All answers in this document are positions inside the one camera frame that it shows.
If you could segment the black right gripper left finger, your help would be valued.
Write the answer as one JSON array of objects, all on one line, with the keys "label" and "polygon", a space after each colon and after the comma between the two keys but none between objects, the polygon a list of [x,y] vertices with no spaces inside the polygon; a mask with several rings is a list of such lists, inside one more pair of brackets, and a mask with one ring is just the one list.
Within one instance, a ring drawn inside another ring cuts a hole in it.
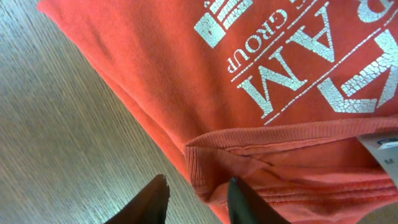
[{"label": "black right gripper left finger", "polygon": [[165,224],[169,197],[166,176],[158,174],[105,224]]}]

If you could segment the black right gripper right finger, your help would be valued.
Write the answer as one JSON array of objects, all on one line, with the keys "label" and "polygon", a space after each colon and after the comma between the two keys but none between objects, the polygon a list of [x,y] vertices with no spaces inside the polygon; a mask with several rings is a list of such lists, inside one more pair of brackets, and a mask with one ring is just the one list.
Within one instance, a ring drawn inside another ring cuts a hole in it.
[{"label": "black right gripper right finger", "polygon": [[239,177],[229,180],[228,210],[231,224],[290,224]]}]

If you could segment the orange soccer t-shirt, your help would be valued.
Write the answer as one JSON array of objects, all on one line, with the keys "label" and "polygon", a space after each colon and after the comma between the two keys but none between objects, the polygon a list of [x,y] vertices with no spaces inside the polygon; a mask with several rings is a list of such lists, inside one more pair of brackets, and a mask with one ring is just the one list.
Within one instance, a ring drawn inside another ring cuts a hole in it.
[{"label": "orange soccer t-shirt", "polygon": [[397,202],[359,142],[397,131],[397,2],[44,0],[198,198],[232,176],[292,223]]}]

